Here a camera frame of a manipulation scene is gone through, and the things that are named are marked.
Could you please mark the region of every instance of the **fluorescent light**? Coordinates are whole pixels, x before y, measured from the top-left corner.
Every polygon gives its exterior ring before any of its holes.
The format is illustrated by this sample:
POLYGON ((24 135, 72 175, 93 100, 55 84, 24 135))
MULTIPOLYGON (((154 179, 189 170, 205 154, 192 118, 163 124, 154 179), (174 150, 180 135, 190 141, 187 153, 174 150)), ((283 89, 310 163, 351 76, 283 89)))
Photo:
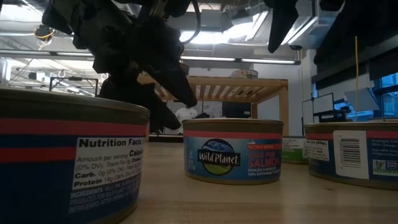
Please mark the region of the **fluorescent light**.
POLYGON ((67 84, 66 82, 60 81, 59 84, 64 85, 64 86, 70 86, 69 84, 67 84))
POLYGON ((78 88, 75 88, 75 87, 68 87, 67 90, 73 91, 75 93, 80 92, 80 90, 78 88))
MULTIPOLYGON (((180 36, 180 41, 188 40, 194 31, 183 31, 180 36)), ((220 32, 200 32, 191 43, 193 44, 220 44, 227 42, 228 39, 220 32)))
POLYGON ((84 56, 84 57, 92 57, 92 53, 79 53, 79 52, 57 52, 59 56, 84 56))
POLYGON ((33 5, 31 5, 29 2, 27 2, 26 0, 21 0, 23 3, 25 3, 31 10, 33 10, 34 12, 36 12, 37 14, 43 16, 42 12, 40 12, 39 10, 37 10, 33 5))
POLYGON ((253 37, 255 36, 257 31, 260 29, 260 26, 266 19, 267 15, 268 15, 268 11, 264 11, 261 14, 256 14, 253 16, 253 21, 255 21, 255 22, 254 22, 253 28, 251 29, 250 33, 246 36, 246 41, 253 39, 253 37))
MULTIPOLYGON (((200 32, 192 41, 193 44, 222 44, 228 43, 231 39, 244 38, 245 40, 252 39, 260 26, 266 19, 268 11, 257 13, 254 15, 253 22, 247 22, 232 26, 228 30, 221 32, 200 32)), ((188 40, 194 31, 183 31, 180 36, 180 41, 188 40)))
POLYGON ((292 60, 273 60, 273 59, 252 59, 252 58, 242 58, 242 62, 248 63, 276 63, 284 65, 293 65, 295 61, 292 60))
POLYGON ((312 24, 314 24, 317 20, 318 20, 318 16, 315 16, 314 18, 312 18, 311 21, 308 22, 307 25, 305 25, 305 27, 303 27, 303 29, 300 29, 300 31, 298 31, 287 43, 292 44, 293 42, 295 42, 297 40, 297 38, 299 38, 301 35, 303 35, 303 33, 307 29, 309 29, 312 26, 312 24))
POLYGON ((88 92, 88 91, 86 91, 86 90, 80 90, 80 91, 83 92, 83 93, 89 94, 89 95, 91 95, 91 96, 95 96, 94 94, 92 94, 92 93, 90 93, 90 92, 88 92))
POLYGON ((218 61, 218 62, 234 62, 235 58, 181 56, 181 60, 208 60, 208 61, 218 61))
POLYGON ((50 55, 50 52, 36 50, 0 50, 0 54, 50 55))

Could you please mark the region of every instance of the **window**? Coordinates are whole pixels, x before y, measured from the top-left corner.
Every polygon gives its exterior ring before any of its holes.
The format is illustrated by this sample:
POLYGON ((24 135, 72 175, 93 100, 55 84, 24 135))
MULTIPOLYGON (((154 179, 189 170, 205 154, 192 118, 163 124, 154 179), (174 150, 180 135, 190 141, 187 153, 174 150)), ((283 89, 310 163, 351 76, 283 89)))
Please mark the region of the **window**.
POLYGON ((385 93, 383 100, 383 116, 398 116, 398 92, 385 93))
MULTIPOLYGON (((347 114, 347 119, 355 120, 355 110, 354 107, 347 101, 341 103, 335 103, 335 110, 340 110, 342 107, 348 106, 351 110, 350 113, 347 114)), ((357 121, 369 121, 370 118, 374 117, 373 111, 360 111, 357 113, 357 121)))
POLYGON ((381 78, 381 88, 398 85, 398 73, 381 78))
POLYGON ((382 107, 378 116, 398 116, 398 73, 382 77, 375 80, 374 83, 373 92, 382 107))

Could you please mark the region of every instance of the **wooden shelf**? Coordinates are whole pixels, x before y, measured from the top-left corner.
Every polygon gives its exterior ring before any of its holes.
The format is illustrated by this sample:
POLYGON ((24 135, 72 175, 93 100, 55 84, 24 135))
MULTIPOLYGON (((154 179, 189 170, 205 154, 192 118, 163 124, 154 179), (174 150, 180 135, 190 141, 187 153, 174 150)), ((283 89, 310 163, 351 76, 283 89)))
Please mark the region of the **wooden shelf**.
POLYGON ((233 186, 184 175, 183 144, 144 150, 133 223, 396 223, 398 193, 313 177, 307 165, 282 165, 278 182, 233 186))
MULTIPOLYGON (((260 103, 279 94, 287 88, 287 80, 279 79, 247 79, 225 77, 188 76, 189 84, 201 101, 230 101, 260 103)), ((161 87, 152 77, 141 75, 140 83, 155 83, 155 90, 163 100, 176 100, 165 88, 161 87)))

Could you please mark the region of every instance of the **metal can rim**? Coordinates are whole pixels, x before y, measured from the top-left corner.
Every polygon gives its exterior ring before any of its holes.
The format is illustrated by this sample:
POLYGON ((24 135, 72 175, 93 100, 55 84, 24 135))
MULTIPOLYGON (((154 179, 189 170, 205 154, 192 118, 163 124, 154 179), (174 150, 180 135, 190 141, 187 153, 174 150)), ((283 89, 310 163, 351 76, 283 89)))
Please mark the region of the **metal can rim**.
POLYGON ((126 110, 135 113, 149 114, 149 110, 143 106, 125 103, 116 100, 108 100, 89 96, 74 96, 66 93, 49 93, 47 91, 19 90, 13 88, 0 88, 0 100, 30 100, 41 103, 59 103, 69 105, 85 105, 100 108, 126 110))
POLYGON ((198 118, 182 121, 182 124, 192 123, 247 123, 247 124, 283 124, 282 121, 245 118, 198 118))
POLYGON ((319 128, 319 127, 375 127, 375 126, 398 126, 398 122, 334 122, 334 123, 318 123, 305 124, 304 128, 319 128))
POLYGON ((305 139, 305 136, 282 136, 282 138, 296 138, 296 139, 305 139))

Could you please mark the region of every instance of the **wooden table surface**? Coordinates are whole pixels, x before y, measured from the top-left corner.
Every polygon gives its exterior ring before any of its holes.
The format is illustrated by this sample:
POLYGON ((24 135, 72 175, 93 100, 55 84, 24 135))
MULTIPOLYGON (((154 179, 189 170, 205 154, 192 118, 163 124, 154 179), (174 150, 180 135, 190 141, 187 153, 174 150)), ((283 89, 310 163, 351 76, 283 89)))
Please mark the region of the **wooden table surface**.
POLYGON ((233 186, 184 175, 183 145, 149 143, 131 223, 398 223, 398 192, 339 184, 283 164, 278 182, 233 186))

